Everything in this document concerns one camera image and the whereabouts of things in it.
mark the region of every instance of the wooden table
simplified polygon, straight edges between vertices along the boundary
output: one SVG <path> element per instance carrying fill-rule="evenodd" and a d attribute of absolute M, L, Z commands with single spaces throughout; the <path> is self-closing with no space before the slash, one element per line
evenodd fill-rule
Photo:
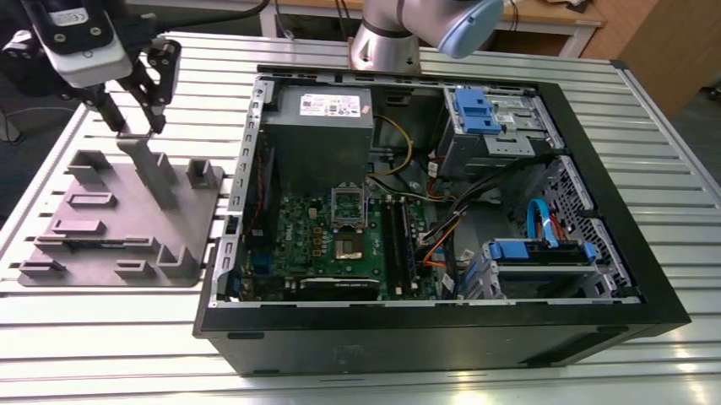
<path fill-rule="evenodd" d="M 550 4 L 545 0 L 516 0 L 518 3 L 517 31 L 557 34 L 568 36 L 560 57 L 578 57 L 586 47 L 596 29 L 606 20 L 590 5 L 584 14 L 566 8 L 564 3 Z M 134 4 L 166 7 L 210 8 L 218 10 L 243 10 L 253 7 L 255 0 L 128 0 Z M 337 17 L 335 0 L 278 0 L 282 14 Z M 362 18 L 363 0 L 346 0 L 353 19 Z M 263 36 L 278 37 L 275 7 L 267 7 L 261 13 Z M 513 8 L 506 7 L 497 30 L 512 30 Z"/>

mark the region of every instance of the motherboard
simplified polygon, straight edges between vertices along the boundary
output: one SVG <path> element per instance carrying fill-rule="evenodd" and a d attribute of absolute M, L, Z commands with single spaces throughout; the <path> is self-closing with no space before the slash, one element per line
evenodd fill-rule
<path fill-rule="evenodd" d="M 351 186 L 283 196 L 274 250 L 249 255 L 254 299 L 434 300 L 437 278 L 415 268 L 426 228 L 419 200 L 366 198 Z"/>

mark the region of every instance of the floor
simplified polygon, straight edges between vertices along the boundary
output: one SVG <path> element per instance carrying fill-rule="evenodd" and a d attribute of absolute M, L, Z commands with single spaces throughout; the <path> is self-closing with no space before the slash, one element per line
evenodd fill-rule
<path fill-rule="evenodd" d="M 721 100 L 701 92 L 672 120 L 701 163 L 721 183 Z"/>

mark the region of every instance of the aluminum extrusion table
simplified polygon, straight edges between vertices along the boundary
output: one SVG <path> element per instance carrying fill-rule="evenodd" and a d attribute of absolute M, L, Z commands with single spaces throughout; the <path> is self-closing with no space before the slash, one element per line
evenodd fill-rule
<path fill-rule="evenodd" d="M 307 40 L 172 36 L 184 45 L 180 83 L 168 126 L 150 148 L 171 163 L 200 156 L 234 173 L 257 64 L 343 67 L 347 49 Z M 200 284 L 28 289 L 18 283 L 30 240 L 47 227 L 72 181 L 64 168 L 74 151 L 99 149 L 112 161 L 130 161 L 98 115 L 82 107 L 0 231 L 0 402 L 719 402 L 721 192 L 638 82 L 605 61 L 525 55 L 480 53 L 453 61 L 423 51 L 422 68 L 561 85 L 693 323 L 560 369 L 242 379 L 211 344 L 191 336 Z M 131 126 L 140 126 L 132 97 L 119 86 L 112 91 Z M 219 233 L 215 221 L 212 236 Z"/>

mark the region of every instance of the label sticker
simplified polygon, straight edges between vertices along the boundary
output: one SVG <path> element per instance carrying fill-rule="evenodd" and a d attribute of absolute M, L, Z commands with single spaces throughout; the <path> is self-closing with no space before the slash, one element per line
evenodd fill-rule
<path fill-rule="evenodd" d="M 437 162 L 429 162 L 429 176 L 431 176 L 434 179 L 438 176 L 438 163 Z"/>
<path fill-rule="evenodd" d="M 338 94 L 303 94 L 301 97 L 302 116 L 361 117 L 361 97 Z"/>
<path fill-rule="evenodd" d="M 476 256 L 476 252 L 466 249 L 463 250 L 463 254 L 461 255 L 461 260 L 458 260 L 459 262 L 467 262 L 469 260 L 473 259 L 473 257 Z"/>
<path fill-rule="evenodd" d="M 48 14 L 55 25 L 59 27 L 84 24 L 88 21 L 88 10 L 86 10 L 83 7 L 72 8 L 71 10 L 55 11 Z"/>
<path fill-rule="evenodd" d="M 514 123 L 514 116 L 513 114 L 496 114 L 496 120 L 498 122 L 506 122 L 506 123 Z"/>
<path fill-rule="evenodd" d="M 455 283 L 453 282 L 451 276 L 449 276 L 449 273 L 443 275 L 442 280 L 443 286 L 449 289 L 449 291 L 453 291 L 453 287 L 455 286 Z"/>

